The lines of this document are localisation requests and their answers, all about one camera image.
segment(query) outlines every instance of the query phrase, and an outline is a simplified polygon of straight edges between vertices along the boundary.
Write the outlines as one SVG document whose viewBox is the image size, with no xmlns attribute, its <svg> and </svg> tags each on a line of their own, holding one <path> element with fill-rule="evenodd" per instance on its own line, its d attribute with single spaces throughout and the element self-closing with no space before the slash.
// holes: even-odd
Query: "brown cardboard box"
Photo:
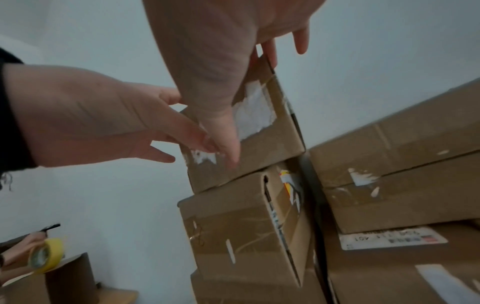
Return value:
<svg viewBox="0 0 480 304">
<path fill-rule="evenodd" d="M 99 297 L 87 253 L 66 259 L 44 274 L 6 282 L 8 304 L 97 304 Z"/>
<path fill-rule="evenodd" d="M 323 187 L 340 187 L 466 154 L 480 149 L 479 113 L 476 80 L 320 144 L 311 160 Z"/>
<path fill-rule="evenodd" d="M 233 103 L 234 113 L 237 113 L 235 121 L 239 138 L 243 138 L 240 162 L 235 169 L 227 168 L 224 159 L 219 155 L 208 155 L 180 146 L 195 194 L 296 157 L 305 151 L 288 100 L 266 57 L 260 58 L 247 72 Z M 252 105 L 264 105 L 264 108 L 251 108 Z M 196 121 L 188 108 L 183 113 Z M 265 119 L 274 120 L 261 124 Z M 260 125 L 256 125 L 255 121 L 260 121 Z"/>
<path fill-rule="evenodd" d="M 326 304 L 315 271 L 314 243 L 310 244 L 303 286 L 268 285 L 205 280 L 197 270 L 191 275 L 191 284 L 198 304 Z"/>
<path fill-rule="evenodd" d="M 299 211 L 280 177 L 287 169 L 279 163 L 178 203 L 203 278 L 301 285 L 311 226 L 307 202 Z"/>
<path fill-rule="evenodd" d="M 480 153 L 324 189 L 342 233 L 480 217 Z"/>
<path fill-rule="evenodd" d="M 329 284 L 337 303 L 480 303 L 480 231 L 472 225 L 432 225 L 448 240 L 444 244 L 342 250 L 334 220 L 323 215 Z"/>
</svg>

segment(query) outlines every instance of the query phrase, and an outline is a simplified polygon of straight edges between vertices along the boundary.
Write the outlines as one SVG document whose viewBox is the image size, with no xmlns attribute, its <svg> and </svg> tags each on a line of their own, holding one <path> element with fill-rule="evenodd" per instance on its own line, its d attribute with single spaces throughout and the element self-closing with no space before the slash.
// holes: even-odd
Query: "black sleeve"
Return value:
<svg viewBox="0 0 480 304">
<path fill-rule="evenodd" d="M 21 64 L 22 62 L 0 49 L 0 180 L 5 172 L 37 166 L 10 108 L 4 86 L 3 67 L 6 63 Z"/>
</svg>

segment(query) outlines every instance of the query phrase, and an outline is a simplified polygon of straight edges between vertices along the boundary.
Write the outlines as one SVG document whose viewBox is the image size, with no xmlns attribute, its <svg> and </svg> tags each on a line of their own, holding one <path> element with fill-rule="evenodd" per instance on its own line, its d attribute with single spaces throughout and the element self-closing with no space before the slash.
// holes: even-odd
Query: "ceiling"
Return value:
<svg viewBox="0 0 480 304">
<path fill-rule="evenodd" d="M 51 0 L 1 0 L 0 35 L 37 46 L 42 38 Z"/>
</svg>

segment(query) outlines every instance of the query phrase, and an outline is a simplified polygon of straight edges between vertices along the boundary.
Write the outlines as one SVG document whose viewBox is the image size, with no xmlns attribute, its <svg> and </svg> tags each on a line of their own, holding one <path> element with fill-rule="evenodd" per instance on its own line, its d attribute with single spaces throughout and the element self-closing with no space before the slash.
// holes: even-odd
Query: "hand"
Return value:
<svg viewBox="0 0 480 304">
<path fill-rule="evenodd" d="M 6 65 L 10 106 L 34 161 L 56 167 L 136 157 L 174 162 L 152 140 L 216 152 L 204 130 L 169 105 L 176 89 L 124 83 L 73 68 Z"/>
<path fill-rule="evenodd" d="M 231 162 L 240 158 L 231 103 L 252 50 L 262 44 L 275 66 L 273 39 L 293 32 L 297 52 L 305 53 L 310 16 L 324 2 L 143 0 L 158 47 L 178 89 Z"/>
<path fill-rule="evenodd" d="M 22 241 L 2 253 L 5 263 L 4 265 L 10 265 L 21 259 L 25 255 L 30 254 L 30 250 L 35 247 L 43 245 L 47 234 L 45 232 L 34 232 L 27 235 Z"/>
</svg>

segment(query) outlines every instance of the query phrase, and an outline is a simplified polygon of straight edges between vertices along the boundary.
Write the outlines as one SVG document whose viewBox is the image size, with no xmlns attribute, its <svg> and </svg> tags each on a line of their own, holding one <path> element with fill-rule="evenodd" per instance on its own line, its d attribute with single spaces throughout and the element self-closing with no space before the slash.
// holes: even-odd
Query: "tape roll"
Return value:
<svg viewBox="0 0 480 304">
<path fill-rule="evenodd" d="M 64 256 L 64 243 L 59 238 L 48 238 L 42 247 L 31 250 L 28 264 L 34 273 L 45 273 L 55 268 Z"/>
</svg>

